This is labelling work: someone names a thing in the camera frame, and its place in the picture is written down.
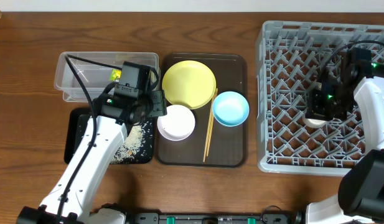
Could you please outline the green snack wrapper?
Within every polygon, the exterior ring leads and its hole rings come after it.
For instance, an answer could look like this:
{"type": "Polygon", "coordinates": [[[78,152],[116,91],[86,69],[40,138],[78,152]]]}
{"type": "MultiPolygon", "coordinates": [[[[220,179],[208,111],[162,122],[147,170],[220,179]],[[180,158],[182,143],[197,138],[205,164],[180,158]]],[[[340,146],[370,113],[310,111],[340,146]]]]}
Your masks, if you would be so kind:
{"type": "Polygon", "coordinates": [[[121,70],[112,69],[111,75],[110,75],[110,81],[119,82],[120,79],[121,79],[121,70]]]}

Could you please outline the small white cup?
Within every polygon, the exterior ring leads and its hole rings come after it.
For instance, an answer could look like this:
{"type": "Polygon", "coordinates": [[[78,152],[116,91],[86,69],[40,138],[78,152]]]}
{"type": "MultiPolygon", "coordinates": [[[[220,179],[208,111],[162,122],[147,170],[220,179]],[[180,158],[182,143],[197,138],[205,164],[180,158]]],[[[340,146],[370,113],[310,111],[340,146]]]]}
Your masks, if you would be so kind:
{"type": "Polygon", "coordinates": [[[327,121],[306,118],[305,116],[302,117],[302,120],[310,128],[321,128],[327,123],[327,121]]]}

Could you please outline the pile of rice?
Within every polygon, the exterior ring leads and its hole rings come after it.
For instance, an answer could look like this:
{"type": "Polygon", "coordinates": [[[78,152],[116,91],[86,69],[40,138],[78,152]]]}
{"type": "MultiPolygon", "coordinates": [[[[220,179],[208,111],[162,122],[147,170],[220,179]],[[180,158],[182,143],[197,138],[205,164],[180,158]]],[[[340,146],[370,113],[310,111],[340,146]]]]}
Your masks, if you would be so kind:
{"type": "Polygon", "coordinates": [[[154,152],[154,125],[152,120],[133,126],[125,142],[115,153],[110,164],[145,164],[154,152]]]}

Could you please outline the white bowl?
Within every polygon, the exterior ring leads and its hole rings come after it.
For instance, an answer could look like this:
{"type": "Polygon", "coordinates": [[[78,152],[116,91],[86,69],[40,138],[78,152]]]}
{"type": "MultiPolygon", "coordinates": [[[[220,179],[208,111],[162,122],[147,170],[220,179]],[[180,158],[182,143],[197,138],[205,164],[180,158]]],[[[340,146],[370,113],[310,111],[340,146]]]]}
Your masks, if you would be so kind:
{"type": "Polygon", "coordinates": [[[188,138],[195,128],[193,112],[182,105],[167,107],[167,114],[157,119],[157,129],[161,136],[170,141],[181,141],[188,138]]]}

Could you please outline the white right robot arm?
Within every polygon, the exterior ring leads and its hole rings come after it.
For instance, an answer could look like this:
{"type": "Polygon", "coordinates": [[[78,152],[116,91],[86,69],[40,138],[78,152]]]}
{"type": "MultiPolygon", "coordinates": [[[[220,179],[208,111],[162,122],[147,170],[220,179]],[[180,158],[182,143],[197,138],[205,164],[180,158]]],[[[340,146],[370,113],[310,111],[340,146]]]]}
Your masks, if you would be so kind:
{"type": "Polygon", "coordinates": [[[306,118],[345,120],[360,111],[366,155],[344,175],[337,195],[306,208],[306,223],[384,223],[384,64],[368,49],[347,45],[340,76],[327,71],[309,92],[306,118]]]}

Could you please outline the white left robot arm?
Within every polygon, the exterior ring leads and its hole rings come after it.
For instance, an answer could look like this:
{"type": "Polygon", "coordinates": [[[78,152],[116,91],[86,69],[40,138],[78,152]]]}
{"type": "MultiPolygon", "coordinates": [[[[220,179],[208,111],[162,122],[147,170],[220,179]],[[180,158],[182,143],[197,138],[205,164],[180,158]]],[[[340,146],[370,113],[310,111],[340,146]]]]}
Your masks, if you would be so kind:
{"type": "Polygon", "coordinates": [[[112,207],[91,212],[96,192],[116,151],[133,125],[164,116],[164,91],[125,93],[108,90],[91,103],[91,116],[71,161],[38,208],[24,207],[17,223],[126,223],[127,214],[112,207]]]}

